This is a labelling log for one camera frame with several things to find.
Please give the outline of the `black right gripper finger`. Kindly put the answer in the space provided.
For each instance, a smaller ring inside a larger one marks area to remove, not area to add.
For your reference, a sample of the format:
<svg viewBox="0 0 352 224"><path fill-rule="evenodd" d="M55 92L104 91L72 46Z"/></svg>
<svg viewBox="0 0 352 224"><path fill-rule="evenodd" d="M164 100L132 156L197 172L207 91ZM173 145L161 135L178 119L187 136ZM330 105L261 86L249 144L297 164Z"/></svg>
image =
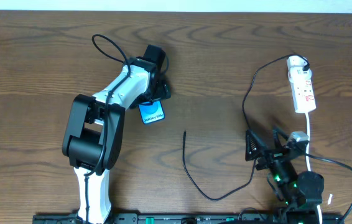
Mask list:
<svg viewBox="0 0 352 224"><path fill-rule="evenodd" d="M274 126L274 128L272 130L272 135L273 135L274 145L275 145L276 149L282 148L282 144L281 144L279 137L281 137L282 139L284 139L286 141L288 141L288 139L289 139L289 135L287 135L283 130L281 130L277 126Z"/></svg>
<svg viewBox="0 0 352 224"><path fill-rule="evenodd" d="M268 150L265 142L251 129L246 131L246 153L245 160L252 161L262 157Z"/></svg>

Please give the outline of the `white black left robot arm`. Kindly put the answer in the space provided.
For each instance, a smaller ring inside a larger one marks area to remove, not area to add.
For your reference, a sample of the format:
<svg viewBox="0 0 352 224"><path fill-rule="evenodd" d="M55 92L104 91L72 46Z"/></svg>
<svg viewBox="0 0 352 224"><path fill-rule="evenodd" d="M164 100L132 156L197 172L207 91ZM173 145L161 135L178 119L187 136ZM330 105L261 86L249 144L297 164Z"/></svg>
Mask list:
<svg viewBox="0 0 352 224"><path fill-rule="evenodd" d="M94 95L75 97L62 153L78 178L82 223L104 223L111 212L109 172L121 150L126 111L138 108L144 124L164 119L161 101L170 98L164 50L148 45L144 55L123 62L121 73Z"/></svg>

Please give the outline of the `blue screen smartphone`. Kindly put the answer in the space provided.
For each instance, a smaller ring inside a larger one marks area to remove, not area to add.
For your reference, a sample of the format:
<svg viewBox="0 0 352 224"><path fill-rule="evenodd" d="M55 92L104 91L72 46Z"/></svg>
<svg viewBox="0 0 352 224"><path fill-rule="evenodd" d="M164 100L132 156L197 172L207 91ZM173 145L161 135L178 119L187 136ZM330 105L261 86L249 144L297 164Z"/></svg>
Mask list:
<svg viewBox="0 0 352 224"><path fill-rule="evenodd" d="M160 101L138 105L141 119L144 124L151 124L165 118L165 113Z"/></svg>

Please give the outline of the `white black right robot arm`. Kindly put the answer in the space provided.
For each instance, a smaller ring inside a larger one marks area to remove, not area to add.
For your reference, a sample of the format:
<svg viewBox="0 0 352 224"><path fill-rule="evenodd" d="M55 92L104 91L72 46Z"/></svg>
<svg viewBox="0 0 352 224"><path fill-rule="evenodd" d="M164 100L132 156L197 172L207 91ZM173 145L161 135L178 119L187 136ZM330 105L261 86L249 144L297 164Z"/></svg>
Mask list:
<svg viewBox="0 0 352 224"><path fill-rule="evenodd" d="M246 131L247 161L256 161L256 170L268 170L273 178L278 198L285 207L278 209L274 220L278 223L323 223L321 208L324 178L306 170L297 173L292 160L305 155L309 136L302 131L287 135L273 130L274 147L270 148L251 129Z"/></svg>

